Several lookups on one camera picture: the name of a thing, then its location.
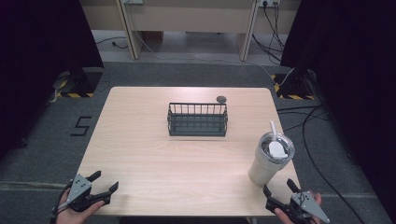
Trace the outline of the black wire basket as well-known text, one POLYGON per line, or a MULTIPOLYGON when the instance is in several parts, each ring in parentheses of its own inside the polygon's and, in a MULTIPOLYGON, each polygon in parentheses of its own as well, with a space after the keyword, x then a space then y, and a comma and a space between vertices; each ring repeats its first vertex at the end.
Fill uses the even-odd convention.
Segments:
POLYGON ((171 136, 223 137, 227 133, 227 105, 220 103, 170 103, 167 123, 171 136))

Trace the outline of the black curtain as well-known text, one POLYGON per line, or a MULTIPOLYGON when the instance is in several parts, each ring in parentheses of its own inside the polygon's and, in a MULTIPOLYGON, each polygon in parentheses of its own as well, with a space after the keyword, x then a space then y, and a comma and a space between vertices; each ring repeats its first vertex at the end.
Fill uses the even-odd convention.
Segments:
POLYGON ((301 0, 282 63, 311 69, 354 159, 396 222, 396 0, 301 0))
POLYGON ((62 72, 102 65, 79 0, 0 0, 0 160, 28 134, 62 72))

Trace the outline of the person's left hand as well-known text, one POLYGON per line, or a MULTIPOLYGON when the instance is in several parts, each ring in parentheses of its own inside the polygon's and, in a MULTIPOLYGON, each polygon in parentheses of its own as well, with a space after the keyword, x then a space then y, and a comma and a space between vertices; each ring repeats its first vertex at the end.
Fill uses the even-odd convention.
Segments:
POLYGON ((63 208, 57 212, 55 224, 85 224, 105 203, 103 201, 91 205, 83 212, 76 212, 70 208, 63 208))

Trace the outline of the stand base with striped tape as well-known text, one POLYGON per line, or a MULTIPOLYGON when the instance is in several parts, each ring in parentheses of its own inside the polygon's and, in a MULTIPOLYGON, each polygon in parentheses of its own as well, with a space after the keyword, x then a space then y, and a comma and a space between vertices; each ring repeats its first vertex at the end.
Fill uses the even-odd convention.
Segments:
POLYGON ((65 98, 90 98, 104 72, 102 67, 84 67, 78 73, 62 72, 53 84, 54 96, 65 98))
POLYGON ((281 99, 314 100, 314 94, 304 76, 295 76, 293 69, 271 75, 276 96, 281 99))

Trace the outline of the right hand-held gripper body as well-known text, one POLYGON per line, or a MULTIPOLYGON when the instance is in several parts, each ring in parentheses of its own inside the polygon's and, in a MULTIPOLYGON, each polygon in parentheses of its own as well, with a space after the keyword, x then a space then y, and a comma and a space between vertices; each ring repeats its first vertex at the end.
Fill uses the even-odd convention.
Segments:
POLYGON ((318 217, 324 224, 331 223, 320 205, 310 194, 310 191, 293 193, 289 204, 282 203, 272 196, 267 199, 265 208, 274 214, 276 208, 281 209, 295 224, 310 224, 312 217, 318 217))

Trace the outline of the person's right hand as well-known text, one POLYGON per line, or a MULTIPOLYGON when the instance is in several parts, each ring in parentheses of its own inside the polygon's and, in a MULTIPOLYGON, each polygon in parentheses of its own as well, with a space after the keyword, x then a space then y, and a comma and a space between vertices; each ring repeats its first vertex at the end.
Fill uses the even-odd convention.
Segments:
MULTIPOLYGON (((310 192, 310 194, 314 197, 316 203, 318 205, 321 205, 322 202, 321 194, 313 193, 313 192, 310 192)), ((293 221, 289 219, 289 217, 281 209, 276 208, 275 214, 283 224, 295 224, 293 221)), ((310 220, 310 224, 321 224, 321 221, 318 217, 312 217, 312 219, 310 220)))

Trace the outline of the beige wooden desk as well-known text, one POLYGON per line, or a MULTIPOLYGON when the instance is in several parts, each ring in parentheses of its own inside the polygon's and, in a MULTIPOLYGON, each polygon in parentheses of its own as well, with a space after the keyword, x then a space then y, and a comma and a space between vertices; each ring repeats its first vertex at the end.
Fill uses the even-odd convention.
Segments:
POLYGON ((259 7, 259 0, 79 0, 93 30, 122 30, 131 58, 143 48, 144 32, 235 34, 239 59, 248 58, 253 35, 290 32, 302 0, 280 0, 278 7, 259 7))

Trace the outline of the cream cup with straw lid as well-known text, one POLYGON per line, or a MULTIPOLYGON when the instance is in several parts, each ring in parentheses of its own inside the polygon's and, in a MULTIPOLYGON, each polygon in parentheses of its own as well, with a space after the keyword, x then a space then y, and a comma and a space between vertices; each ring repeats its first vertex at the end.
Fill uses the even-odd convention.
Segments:
POLYGON ((271 131, 259 140, 254 160, 248 170, 248 177, 258 186, 267 185, 275 174, 281 171, 294 157, 295 146, 292 141, 269 122, 271 131))

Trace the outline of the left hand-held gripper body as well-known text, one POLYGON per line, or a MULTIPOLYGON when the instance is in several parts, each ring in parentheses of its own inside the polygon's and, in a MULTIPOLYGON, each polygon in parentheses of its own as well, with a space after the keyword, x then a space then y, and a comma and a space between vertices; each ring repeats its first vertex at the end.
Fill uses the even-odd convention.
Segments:
POLYGON ((66 205, 76 212, 83 212, 91 205, 103 201, 110 204, 111 194, 106 191, 96 195, 91 194, 92 182, 80 174, 77 174, 72 182, 66 205))

